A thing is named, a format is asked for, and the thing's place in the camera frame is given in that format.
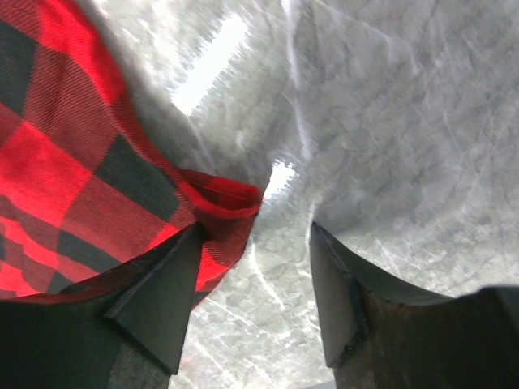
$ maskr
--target red plaid fabric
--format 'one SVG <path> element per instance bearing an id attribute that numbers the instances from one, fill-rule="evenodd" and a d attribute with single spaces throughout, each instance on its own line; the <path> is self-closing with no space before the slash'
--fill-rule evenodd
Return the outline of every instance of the red plaid fabric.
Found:
<path id="1" fill-rule="evenodd" d="M 0 298 L 57 292 L 199 221 L 198 302 L 240 258 L 260 201 L 155 149 L 71 0 L 0 0 Z"/>

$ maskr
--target flannel shirt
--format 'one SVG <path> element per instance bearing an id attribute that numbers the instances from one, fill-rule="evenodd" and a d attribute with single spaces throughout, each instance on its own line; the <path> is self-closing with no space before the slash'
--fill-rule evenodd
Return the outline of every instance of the flannel shirt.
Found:
<path id="1" fill-rule="evenodd" d="M 200 301 L 238 261 L 253 186 L 176 169 L 71 0 L 0 0 L 0 298 L 56 293 L 196 221 Z"/>

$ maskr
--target gray marble surface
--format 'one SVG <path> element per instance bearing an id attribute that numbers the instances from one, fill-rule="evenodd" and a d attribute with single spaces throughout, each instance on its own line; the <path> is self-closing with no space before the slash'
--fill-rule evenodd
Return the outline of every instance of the gray marble surface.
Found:
<path id="1" fill-rule="evenodd" d="M 191 316 L 171 387 L 331 379 L 314 218 L 437 292 L 519 283 L 517 1 L 80 3 L 174 163 L 266 188 L 241 263 Z"/>

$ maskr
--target marble veining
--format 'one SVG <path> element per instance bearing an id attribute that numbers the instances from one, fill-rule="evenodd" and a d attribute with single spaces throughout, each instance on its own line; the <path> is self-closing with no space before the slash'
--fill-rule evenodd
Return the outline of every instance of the marble veining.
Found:
<path id="1" fill-rule="evenodd" d="M 331 379 L 314 218 L 437 292 L 519 283 L 517 2 L 79 3 L 162 152 L 266 189 L 241 263 L 191 316 L 171 387 Z"/>

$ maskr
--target buffalo check pattern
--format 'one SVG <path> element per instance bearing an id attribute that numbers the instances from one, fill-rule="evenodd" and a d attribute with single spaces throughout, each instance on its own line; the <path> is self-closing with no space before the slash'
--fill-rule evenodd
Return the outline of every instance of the buffalo check pattern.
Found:
<path id="1" fill-rule="evenodd" d="M 0 298 L 55 293 L 200 222 L 198 303 L 239 260 L 260 201 L 155 149 L 71 0 L 0 0 Z"/>

